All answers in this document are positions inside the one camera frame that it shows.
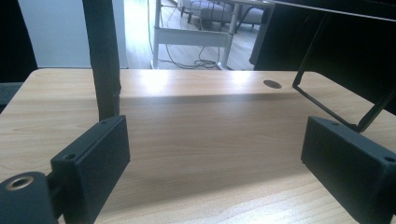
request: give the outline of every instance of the white wall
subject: white wall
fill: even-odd
[[[81,0],[19,0],[38,67],[91,67]],[[120,67],[126,60],[123,0],[113,0]]]

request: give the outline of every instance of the black metal frame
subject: black metal frame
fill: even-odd
[[[293,88],[297,90],[301,95],[306,97],[308,100],[313,102],[315,105],[319,106],[321,109],[323,109],[325,112],[330,114],[333,118],[337,119],[344,125],[346,125],[348,128],[354,130],[355,132],[362,133],[364,132],[370,124],[374,121],[374,119],[379,115],[379,113],[396,97],[396,86],[394,87],[393,90],[382,96],[376,103],[375,105],[363,116],[363,118],[360,120],[359,124],[352,124],[346,121],[345,119],[341,118],[339,115],[334,113],[330,108],[327,106],[323,105],[321,102],[316,100],[314,97],[310,96],[307,92],[303,91],[299,85],[301,83],[301,80],[303,78],[303,74],[305,72],[305,65],[306,62],[309,59],[309,56],[312,53],[312,50],[315,48],[315,45],[318,43],[320,40],[320,37],[323,33],[323,31],[326,28],[327,23],[331,19],[331,12],[326,12],[321,20],[321,23],[314,35],[314,38],[304,56],[304,59],[300,65],[300,68],[298,70],[297,76],[295,77],[293,81]]]
[[[102,120],[120,114],[120,60],[113,4],[110,0],[82,0],[82,3],[99,120]]]

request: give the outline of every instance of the white desk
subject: white desk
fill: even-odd
[[[172,45],[190,45],[190,46],[206,46],[224,48],[221,61],[218,67],[221,70],[227,69],[227,61],[230,55],[231,45],[233,43],[233,34],[237,23],[239,8],[242,4],[253,6],[268,7],[272,11],[274,4],[263,1],[254,0],[221,0],[222,2],[230,2],[234,4],[233,16],[231,19],[230,29],[228,33],[210,32],[210,31],[192,31],[178,30],[160,27],[161,0],[156,1],[155,24],[154,24],[154,50],[151,62],[152,69],[158,69],[158,52],[160,44]]]

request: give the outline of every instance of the black metal pole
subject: black metal pole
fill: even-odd
[[[298,85],[300,85],[301,83],[301,79],[303,78],[303,74],[305,72],[305,66],[306,66],[306,62],[308,61],[309,56],[311,55],[313,49],[315,48],[316,44],[318,43],[318,41],[320,40],[323,31],[325,30],[327,23],[329,22],[330,18],[332,17],[332,13],[330,12],[325,12],[323,15],[323,18],[320,22],[320,25],[317,29],[317,31],[315,32],[314,38],[311,41],[311,44],[309,45],[308,50],[305,53],[305,56],[303,58],[303,61],[300,64],[300,67],[298,69],[297,72],[297,76],[293,81],[293,87],[296,88]]]
[[[120,114],[120,62],[111,0],[82,0],[99,120]]]

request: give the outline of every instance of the wood grain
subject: wood grain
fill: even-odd
[[[133,159],[97,223],[354,223],[301,163],[307,117],[329,116],[294,75],[121,70]],[[370,106],[317,74],[303,88],[348,120]],[[0,115],[0,180],[48,174],[97,120],[91,70],[33,72]],[[382,112],[364,135],[394,150],[395,124]]]

